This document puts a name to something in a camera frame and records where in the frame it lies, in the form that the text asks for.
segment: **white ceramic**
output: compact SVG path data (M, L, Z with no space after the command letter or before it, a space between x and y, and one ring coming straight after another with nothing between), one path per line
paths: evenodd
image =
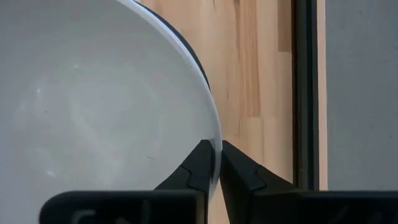
M68 190L152 190L221 133L181 41L130 0L0 1L0 223Z

